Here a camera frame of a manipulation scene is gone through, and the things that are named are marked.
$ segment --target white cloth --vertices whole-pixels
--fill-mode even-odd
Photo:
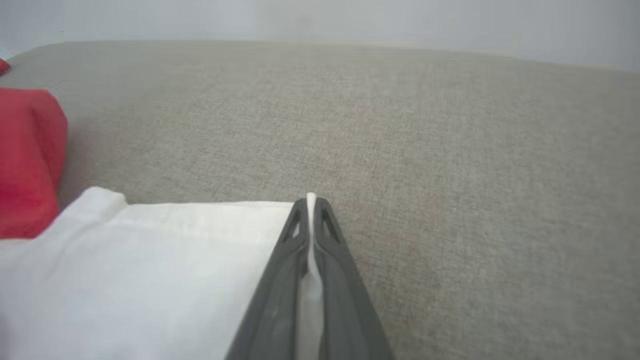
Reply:
[[[38,238],[0,241],[0,358],[224,358],[291,206],[88,189]]]
[[[298,346],[296,357],[301,360],[317,360],[324,331],[323,284],[316,263],[316,236],[314,215],[316,195],[307,194],[309,229],[309,249],[307,252],[307,273],[300,281],[300,313],[298,316]]]

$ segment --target white wall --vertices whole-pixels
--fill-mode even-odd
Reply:
[[[640,72],[640,0],[0,0],[0,56],[69,40],[322,39]]]

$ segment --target red fabric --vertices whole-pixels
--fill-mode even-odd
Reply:
[[[48,91],[0,88],[0,239],[34,238],[56,218],[66,142]]]
[[[9,65],[8,62],[0,59],[0,75],[2,75],[2,73],[9,70],[10,68],[11,68],[11,65]]]

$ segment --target gray fabric surface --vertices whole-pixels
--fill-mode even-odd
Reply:
[[[640,357],[640,75],[438,51],[80,42],[12,59],[60,199],[332,203],[398,359]]]

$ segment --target white towel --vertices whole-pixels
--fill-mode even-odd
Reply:
[[[0,241],[0,358],[223,359],[291,206],[88,189],[36,239]]]

